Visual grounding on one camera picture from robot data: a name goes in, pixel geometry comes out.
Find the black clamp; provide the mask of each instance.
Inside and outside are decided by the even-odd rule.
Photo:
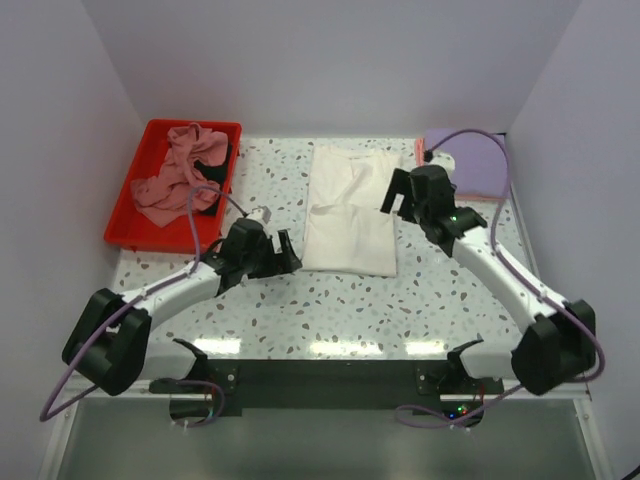
[[[259,222],[248,218],[236,220],[222,241],[220,252],[210,249],[201,258],[221,277],[217,295],[240,283],[245,275],[266,278],[301,268],[302,262],[293,251],[289,233],[279,230],[278,239],[280,253],[275,252],[273,242]]]
[[[451,257],[455,239],[467,230],[487,226],[472,208],[456,207],[454,193],[447,171],[439,165],[423,165],[411,172],[396,169],[380,211],[390,213],[396,196],[402,195],[398,215],[417,223],[427,240]]]

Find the pink garment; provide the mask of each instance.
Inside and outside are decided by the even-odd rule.
[[[187,213],[187,197],[193,187],[210,185],[193,164],[217,167],[227,156],[229,139],[226,133],[202,128],[197,123],[188,127],[174,127],[167,134],[169,150],[157,177],[131,181],[131,193],[136,209],[159,227],[164,227]],[[206,210],[218,194],[202,190],[193,197],[194,211]]]

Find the speckled surface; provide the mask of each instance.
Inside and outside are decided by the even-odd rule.
[[[288,228],[298,254],[314,145],[382,148],[402,154],[406,168],[415,165],[413,139],[243,138],[234,198],[245,209],[269,206],[273,230]],[[493,216],[492,203],[459,203]],[[227,210],[223,234],[237,216]],[[515,345],[515,324],[471,272],[429,244],[415,225],[396,219],[396,234],[397,278],[299,272],[248,281],[183,311],[156,329],[151,341],[184,338],[212,357],[247,359],[442,358],[478,335]],[[510,205],[498,238],[527,264]],[[153,282],[188,258],[123,250],[114,289]]]

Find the purple cloth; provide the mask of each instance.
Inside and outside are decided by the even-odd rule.
[[[424,138],[425,149],[431,148],[447,135],[455,132],[452,128],[427,130]],[[497,135],[504,145],[504,135]],[[505,160],[498,146],[490,140],[472,133],[452,138],[440,147],[451,154],[456,162],[456,170],[451,182],[458,188],[456,195],[477,195],[500,198],[505,182]]]

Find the cable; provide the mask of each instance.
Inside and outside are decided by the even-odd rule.
[[[438,429],[438,428],[447,428],[447,427],[463,427],[464,428],[466,425],[461,425],[462,423],[466,422],[467,420],[474,417],[475,415],[484,412],[487,408],[491,408],[492,406],[500,402],[502,399],[516,393],[518,390],[521,390],[522,388],[524,388],[522,385],[516,385],[515,387],[511,387],[510,389],[502,392],[496,398],[492,398],[484,405],[481,405],[480,407],[476,408],[475,410],[472,410],[466,415],[463,415],[453,420],[445,417],[440,412],[437,412],[427,407],[423,407],[422,405],[400,405],[398,408],[396,408],[395,417],[398,422],[402,423],[403,425],[406,425],[407,427],[413,427],[413,428],[426,428],[426,429],[432,429],[432,430]],[[403,410],[413,410],[413,411],[417,410],[419,412],[428,413],[429,415],[432,415],[434,417],[438,417],[441,420],[444,420],[445,423],[432,424],[432,423],[414,422],[406,418],[403,418],[399,415],[400,412],[402,412]]]
[[[495,214],[493,216],[493,220],[491,221],[491,230],[490,230],[491,249],[496,254],[496,257],[500,260],[502,265],[504,265],[504,267],[515,278],[517,278],[525,288],[527,288],[527,290],[529,290],[531,293],[533,293],[541,301],[543,301],[544,303],[546,303],[547,305],[549,305],[550,307],[552,307],[553,309],[555,309],[556,311],[558,311],[562,315],[564,315],[565,318],[567,318],[571,323],[573,323],[575,325],[575,327],[578,328],[578,330],[580,330],[580,332],[582,334],[584,334],[589,339],[589,341],[593,344],[593,346],[595,347],[596,352],[598,354],[598,366],[596,367],[596,369],[592,373],[590,373],[588,375],[585,375],[582,378],[576,378],[576,379],[570,380],[569,383],[591,382],[591,381],[595,380],[596,378],[598,378],[602,374],[602,372],[604,371],[605,365],[606,365],[604,351],[603,351],[602,345],[600,345],[600,342],[598,341],[598,339],[595,337],[595,335],[593,333],[591,333],[591,331],[575,315],[573,315],[570,311],[568,311],[563,305],[560,305],[559,303],[557,303],[557,302],[553,301],[552,299],[548,298],[544,294],[543,291],[539,290],[535,285],[533,285],[531,282],[529,282],[526,279],[526,277],[524,277],[518,271],[518,269],[500,251],[500,248],[499,248],[500,246],[498,245],[498,241],[496,239],[497,229],[498,229],[498,219],[499,219],[500,213],[502,212],[502,209],[503,209],[503,207],[504,207],[504,205],[505,205],[505,203],[506,203],[506,201],[507,201],[507,199],[509,197],[509,192],[511,190],[511,160],[510,160],[509,154],[507,152],[507,149],[504,147],[504,145],[502,145],[500,140],[498,140],[491,133],[485,132],[484,130],[479,130],[479,129],[476,129],[476,128],[466,128],[464,130],[458,130],[457,132],[454,132],[454,133],[452,133],[450,135],[447,135],[442,140],[437,142],[433,147],[431,147],[430,150],[431,151],[436,150],[437,148],[439,148],[440,146],[442,146],[444,143],[448,142],[452,138],[457,137],[458,135],[462,135],[464,133],[477,133],[479,135],[483,135],[483,136],[487,137],[488,139],[493,141],[496,145],[498,145],[498,147],[502,151],[502,154],[504,155],[505,166],[506,166],[506,180],[505,180],[504,189],[502,191],[502,197],[501,197],[500,201],[498,202]],[[522,388],[523,388],[522,385],[517,385],[517,386],[515,386],[513,388],[510,388],[510,389],[506,390],[505,392],[503,392],[502,394],[500,394],[497,397],[495,397],[494,399],[486,402],[484,405],[478,407],[474,411],[472,411],[472,412],[470,412],[470,413],[468,413],[466,415],[463,415],[462,417],[458,417],[455,420],[450,420],[450,419],[444,417],[443,415],[439,414],[438,412],[435,412],[434,410],[428,409],[426,407],[422,407],[420,405],[401,405],[401,406],[399,406],[398,408],[396,408],[396,420],[398,420],[400,423],[402,423],[404,425],[407,425],[407,426],[410,426],[410,427],[414,427],[414,428],[433,429],[433,428],[444,428],[444,427],[447,427],[447,426],[458,426],[460,423],[462,423],[462,422],[466,421],[467,419],[473,417],[474,415],[477,415],[478,413],[481,413],[481,412],[485,411],[486,409],[496,405],[498,402],[500,402],[504,398],[508,397],[509,395],[517,392],[518,390],[520,390]],[[429,413],[429,414],[431,414],[433,416],[436,416],[436,417],[439,417],[439,418],[443,419],[446,423],[437,424],[437,425],[431,425],[431,424],[418,423],[418,422],[412,422],[410,420],[405,420],[405,419],[399,417],[399,415],[398,415],[398,413],[400,411],[403,411],[403,410],[418,410],[418,411],[422,411],[422,412],[425,412],[425,413]]]
[[[165,287],[168,287],[169,285],[172,285],[172,284],[174,284],[176,282],[179,282],[180,280],[183,280],[183,279],[187,278],[188,275],[193,273],[198,268],[198,264],[200,263],[200,238],[198,237],[198,230],[196,228],[196,224],[195,224],[195,221],[193,219],[193,205],[192,205],[193,202],[192,202],[192,199],[193,199],[193,195],[195,193],[201,191],[201,190],[211,190],[213,192],[218,193],[219,195],[222,195],[223,197],[227,198],[240,211],[240,213],[243,216],[245,216],[245,217],[247,216],[247,212],[245,212],[240,207],[240,205],[238,205],[238,203],[236,203],[236,201],[233,200],[227,193],[224,193],[224,192],[220,191],[219,189],[217,189],[215,187],[210,187],[208,185],[201,185],[199,187],[192,188],[191,191],[189,192],[189,196],[187,198],[187,216],[189,217],[189,226],[191,227],[191,235],[193,236],[193,241],[195,242],[195,245],[196,245],[196,258],[195,258],[195,260],[193,262],[193,266],[189,270],[189,273],[182,273],[180,275],[176,275],[175,277],[168,278],[167,280],[165,280],[163,282],[160,282],[160,283],[158,283],[157,285],[155,285],[153,287],[150,287],[149,289],[147,289],[146,295],[152,295],[152,294],[156,293],[158,290],[161,290],[161,289],[163,289]],[[80,360],[82,360],[82,358],[86,355],[86,353],[89,350],[89,348],[91,348],[91,346],[97,341],[97,339],[104,332],[106,332],[107,328],[109,328],[111,325],[113,325],[117,320],[120,319],[120,317],[123,314],[125,314],[129,309],[131,309],[134,305],[136,305],[143,298],[144,297],[142,295],[138,295],[135,298],[133,298],[131,301],[129,301],[128,303],[124,304],[122,307],[120,307],[118,310],[116,310],[113,314],[111,314],[102,323],[102,325],[100,325],[96,329],[96,331],[91,334],[91,336],[87,339],[87,341],[82,345],[80,350],[78,350],[78,353],[76,353],[76,355],[73,357],[73,360],[71,360],[71,362],[69,363],[69,366],[67,367],[67,369],[64,371],[64,373],[60,377],[60,380],[58,380],[58,383],[56,383],[56,385],[53,387],[53,390],[51,391],[51,394],[49,395],[49,398],[47,398],[47,400],[45,401],[44,406],[42,407],[42,410],[40,411],[40,417],[39,418],[40,418],[41,422],[46,422],[48,420],[51,420],[53,417],[55,417],[60,412],[62,412],[66,408],[70,407],[74,403],[76,403],[78,400],[86,397],[91,392],[94,392],[95,390],[98,389],[97,385],[92,385],[91,387],[89,387],[85,391],[79,393],[78,395],[76,395],[72,399],[66,401],[62,405],[59,405],[58,407],[56,407],[53,410],[51,409],[52,406],[53,406],[53,403],[60,396],[60,393],[64,389],[64,386],[69,381],[69,378],[71,378],[71,375],[73,374],[74,370],[76,369],[76,367],[80,363]],[[187,381],[188,382],[196,382],[196,380],[176,380],[176,382],[187,382]],[[196,385],[196,383],[178,383],[178,384],[179,385]],[[206,425],[208,423],[211,423],[213,420],[215,420],[220,415],[220,413],[222,412],[222,408],[224,407],[224,392],[222,391],[222,389],[220,387],[218,387],[216,384],[214,384],[212,382],[200,382],[200,383],[197,383],[197,385],[200,385],[200,384],[202,384],[204,386],[209,386],[209,387],[215,389],[220,394],[221,407],[218,409],[218,412],[216,412],[216,414],[214,414],[211,417],[211,419],[207,419],[207,420],[210,420],[210,421],[208,421],[208,422],[205,421],[205,422],[199,423],[199,424],[197,424],[197,426],[202,426],[202,425]]]
[[[219,238],[218,240],[216,240],[215,242],[213,242],[211,245],[209,245],[207,247],[207,249],[204,251],[204,254],[207,255],[209,253],[213,253],[213,251],[216,249],[216,247],[218,245],[220,245],[222,242],[224,242],[224,237]]]
[[[198,236],[198,229],[196,228],[196,222],[193,219],[193,196],[202,190],[209,190],[217,193],[218,195],[222,195],[227,200],[229,200],[234,207],[238,209],[238,211],[242,214],[243,217],[246,217],[247,215],[249,215],[247,212],[245,212],[242,209],[242,207],[233,198],[231,198],[231,195],[229,195],[228,193],[224,193],[222,190],[219,190],[216,187],[211,187],[209,185],[200,185],[198,187],[192,188],[189,191],[189,196],[187,197],[187,217],[189,217],[189,226],[191,227],[191,235],[193,235],[193,242],[196,244],[196,259],[193,262],[193,266],[191,267],[191,270],[189,273],[195,272],[196,269],[198,268],[198,265],[200,264],[200,237]]]
[[[484,383],[480,383],[480,388],[478,388],[478,391],[473,394],[473,398],[471,399],[471,401],[475,402],[476,397],[478,396],[478,394],[480,394],[480,403],[484,403],[484,392]]]
[[[211,390],[215,390],[220,395],[220,406],[212,415],[210,414],[204,420],[200,420],[196,423],[191,423],[191,424],[187,423],[187,421],[184,421],[182,423],[176,422],[181,427],[186,427],[186,428],[204,427],[205,425],[209,425],[210,423],[215,422],[216,419],[220,416],[220,414],[224,410],[224,398],[225,398],[224,391],[222,390],[222,388],[220,388],[220,386],[216,385],[213,382],[206,382],[204,380],[174,380],[173,378],[164,378],[163,380],[173,382],[176,385],[191,386],[191,387],[193,386],[208,387]]]

